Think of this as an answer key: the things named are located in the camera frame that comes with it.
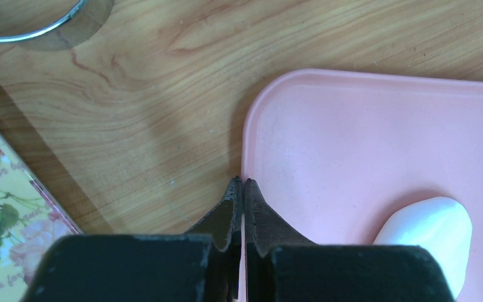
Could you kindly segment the pink rectangular tray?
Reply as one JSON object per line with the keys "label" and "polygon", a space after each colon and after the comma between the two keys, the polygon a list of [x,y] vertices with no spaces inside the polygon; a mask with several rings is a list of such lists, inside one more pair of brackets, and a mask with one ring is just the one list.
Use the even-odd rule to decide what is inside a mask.
{"label": "pink rectangular tray", "polygon": [[483,301],[483,82],[287,73],[248,112],[241,176],[320,244],[369,244],[400,208],[457,200],[472,221],[458,298]]}

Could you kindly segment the floral rectangular tray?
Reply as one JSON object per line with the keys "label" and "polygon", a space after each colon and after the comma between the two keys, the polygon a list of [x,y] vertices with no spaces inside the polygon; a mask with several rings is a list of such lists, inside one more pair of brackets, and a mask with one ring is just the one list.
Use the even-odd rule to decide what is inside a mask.
{"label": "floral rectangular tray", "polygon": [[79,232],[0,134],[0,301],[20,301],[50,246]]}

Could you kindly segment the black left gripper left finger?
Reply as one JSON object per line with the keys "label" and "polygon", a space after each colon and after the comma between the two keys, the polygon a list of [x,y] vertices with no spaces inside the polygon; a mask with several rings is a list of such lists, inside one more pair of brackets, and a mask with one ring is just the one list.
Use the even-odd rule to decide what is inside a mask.
{"label": "black left gripper left finger", "polygon": [[235,301],[242,181],[175,235],[68,235],[43,256],[24,301]]}

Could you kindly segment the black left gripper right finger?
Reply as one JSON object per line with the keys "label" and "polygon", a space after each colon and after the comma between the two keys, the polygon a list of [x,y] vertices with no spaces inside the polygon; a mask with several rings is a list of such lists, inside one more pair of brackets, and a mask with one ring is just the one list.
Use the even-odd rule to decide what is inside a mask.
{"label": "black left gripper right finger", "polygon": [[442,269],[418,246],[319,245],[244,185],[248,301],[452,301]]}

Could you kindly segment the white dough ball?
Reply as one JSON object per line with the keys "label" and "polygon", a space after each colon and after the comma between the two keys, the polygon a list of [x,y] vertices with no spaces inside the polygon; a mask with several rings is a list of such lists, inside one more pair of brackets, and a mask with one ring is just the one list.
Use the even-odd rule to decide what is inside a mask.
{"label": "white dough ball", "polygon": [[426,249],[440,265],[452,296],[460,294],[467,271],[472,222],[465,207],[447,197],[418,201],[392,214],[375,245],[414,245]]}

